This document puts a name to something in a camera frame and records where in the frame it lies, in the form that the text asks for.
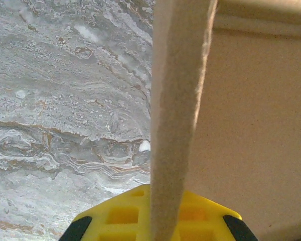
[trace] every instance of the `gray marble pattern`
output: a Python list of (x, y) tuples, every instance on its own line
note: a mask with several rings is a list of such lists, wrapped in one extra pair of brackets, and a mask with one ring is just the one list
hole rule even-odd
[(0, 0), (0, 240), (149, 182), (151, 0)]

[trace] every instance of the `yellow plastic object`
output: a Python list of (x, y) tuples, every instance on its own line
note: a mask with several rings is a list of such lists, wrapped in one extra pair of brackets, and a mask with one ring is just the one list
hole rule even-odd
[[(149, 214), (149, 185), (142, 185), (79, 214), (59, 240), (151, 241)], [(185, 191), (172, 241), (257, 240), (243, 238), (247, 230), (234, 230), (224, 217), (242, 222), (235, 211)]]

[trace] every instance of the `beige wall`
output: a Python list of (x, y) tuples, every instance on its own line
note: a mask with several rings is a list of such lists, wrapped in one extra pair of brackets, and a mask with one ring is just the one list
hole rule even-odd
[(301, 0), (219, 0), (218, 14), (301, 24)]
[(301, 238), (301, 39), (215, 31), (187, 188)]

